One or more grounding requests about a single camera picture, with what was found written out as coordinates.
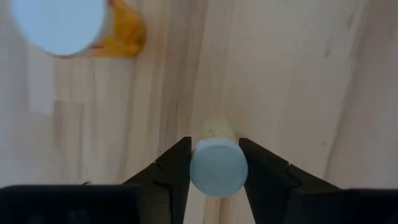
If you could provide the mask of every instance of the cylindrical object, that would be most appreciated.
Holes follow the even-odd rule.
[[[25,39],[58,57],[133,57],[146,40],[124,0],[10,0]]]
[[[248,176],[248,163],[224,118],[211,118],[204,125],[205,139],[192,155],[193,184],[211,197],[227,197],[239,191]]]

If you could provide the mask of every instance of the white cap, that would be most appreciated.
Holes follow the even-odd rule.
[[[242,149],[228,138],[202,140],[193,152],[190,178],[204,194],[227,197],[243,187],[248,162]]]
[[[22,35],[54,55],[73,55],[94,44],[108,17],[108,0],[11,0]]]

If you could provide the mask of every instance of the small bottle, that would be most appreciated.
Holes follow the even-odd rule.
[[[203,125],[203,136],[191,159],[193,184],[216,198],[238,192],[248,177],[248,162],[231,125],[225,118],[210,118]]]
[[[133,57],[146,27],[124,0],[10,0],[24,38],[56,57]]]

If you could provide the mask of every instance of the wooden surface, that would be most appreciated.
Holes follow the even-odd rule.
[[[327,179],[398,188],[398,1],[373,1]]]
[[[387,186],[398,18],[393,0],[379,2],[129,0],[149,32],[137,58],[60,60],[27,45],[0,0],[0,184],[120,183],[223,115],[318,177],[329,167],[328,179],[356,185],[344,173],[359,174],[347,159],[359,155],[369,178],[357,183]],[[369,22],[368,9],[383,16]],[[362,151],[379,147],[391,155]],[[370,164],[384,159],[378,176]],[[185,223],[217,222],[254,223],[244,191],[206,201],[192,186]]]

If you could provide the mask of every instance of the white lid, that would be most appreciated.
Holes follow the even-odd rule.
[[[193,152],[190,178],[206,195],[227,197],[243,187],[248,162],[242,149],[227,138],[200,141]]]
[[[28,42],[50,54],[72,55],[101,35],[108,0],[11,0],[11,11]]]

